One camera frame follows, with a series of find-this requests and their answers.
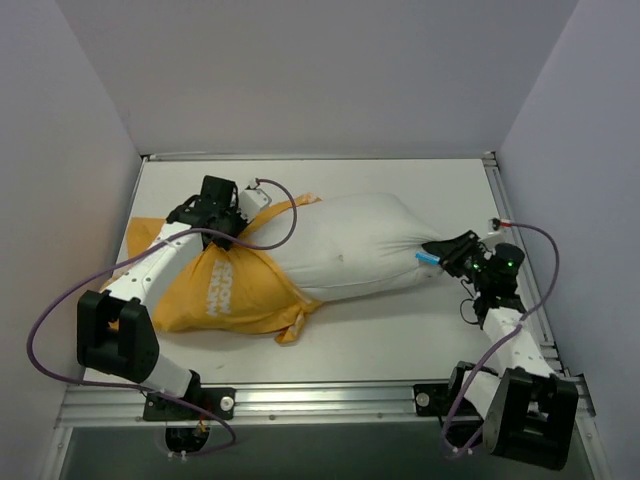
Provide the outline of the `white pillow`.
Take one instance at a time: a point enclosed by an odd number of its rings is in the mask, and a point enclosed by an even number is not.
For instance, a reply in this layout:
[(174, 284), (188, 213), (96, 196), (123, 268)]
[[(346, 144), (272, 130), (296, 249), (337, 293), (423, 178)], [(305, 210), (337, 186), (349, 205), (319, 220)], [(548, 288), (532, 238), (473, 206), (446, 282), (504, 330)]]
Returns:
[(440, 268), (416, 254), (439, 238), (397, 196), (355, 194), (299, 208), (294, 234), (269, 256), (304, 295), (331, 302), (434, 280)]

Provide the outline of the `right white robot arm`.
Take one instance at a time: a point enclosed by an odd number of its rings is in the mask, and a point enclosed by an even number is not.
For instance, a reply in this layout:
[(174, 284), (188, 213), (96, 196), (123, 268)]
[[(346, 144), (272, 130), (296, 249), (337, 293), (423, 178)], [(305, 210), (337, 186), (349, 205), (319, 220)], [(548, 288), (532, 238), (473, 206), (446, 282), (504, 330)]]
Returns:
[(447, 458), (471, 456), (482, 445), (493, 456), (563, 469), (579, 394), (549, 365), (526, 327), (541, 306), (526, 308), (517, 292), (524, 251), (498, 236), (483, 240), (468, 231), (426, 242), (416, 256), (473, 287), (476, 324), (491, 342), (477, 363), (458, 363), (443, 390)]

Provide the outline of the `orange Mickey Mouse pillowcase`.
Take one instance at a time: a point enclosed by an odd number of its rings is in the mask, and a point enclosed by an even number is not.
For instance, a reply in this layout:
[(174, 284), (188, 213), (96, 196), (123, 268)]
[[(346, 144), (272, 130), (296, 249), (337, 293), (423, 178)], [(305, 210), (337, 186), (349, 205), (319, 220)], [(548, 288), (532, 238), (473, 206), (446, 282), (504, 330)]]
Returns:
[(152, 314), (162, 332), (275, 333), (294, 342), (322, 303), (302, 294), (265, 252), (210, 246), (175, 277)]

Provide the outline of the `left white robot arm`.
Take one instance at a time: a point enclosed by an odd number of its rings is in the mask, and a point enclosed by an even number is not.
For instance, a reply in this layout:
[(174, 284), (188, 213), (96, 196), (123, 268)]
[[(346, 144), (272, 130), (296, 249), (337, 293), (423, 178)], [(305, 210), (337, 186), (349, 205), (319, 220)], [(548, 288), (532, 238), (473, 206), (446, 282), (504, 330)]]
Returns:
[(178, 205), (160, 224), (148, 247), (106, 290), (86, 291), (77, 304), (77, 359), (88, 368), (166, 394), (179, 419), (202, 405), (199, 375), (160, 353), (151, 316), (186, 266), (214, 244), (225, 249), (269, 201), (235, 182), (212, 176), (201, 191)]

